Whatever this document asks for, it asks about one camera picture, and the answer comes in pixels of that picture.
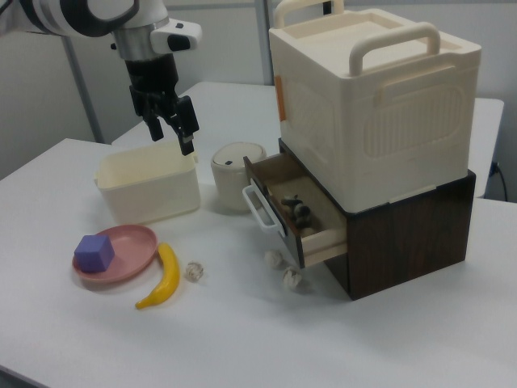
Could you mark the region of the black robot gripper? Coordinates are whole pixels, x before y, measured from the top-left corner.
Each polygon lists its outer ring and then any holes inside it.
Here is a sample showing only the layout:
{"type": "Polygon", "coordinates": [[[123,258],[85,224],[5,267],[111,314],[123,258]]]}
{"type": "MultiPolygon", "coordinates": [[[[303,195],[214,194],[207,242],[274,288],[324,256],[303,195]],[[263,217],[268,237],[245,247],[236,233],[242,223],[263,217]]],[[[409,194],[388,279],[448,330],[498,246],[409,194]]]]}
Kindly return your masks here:
{"type": "Polygon", "coordinates": [[[135,113],[143,117],[151,139],[159,141],[164,138],[156,116],[172,116],[170,126],[177,135],[182,154],[193,153],[194,133],[200,127],[191,98],[187,95],[178,98],[175,92],[179,76],[174,57],[162,55],[146,61],[126,61],[125,65],[131,81],[129,90],[135,113]]]}

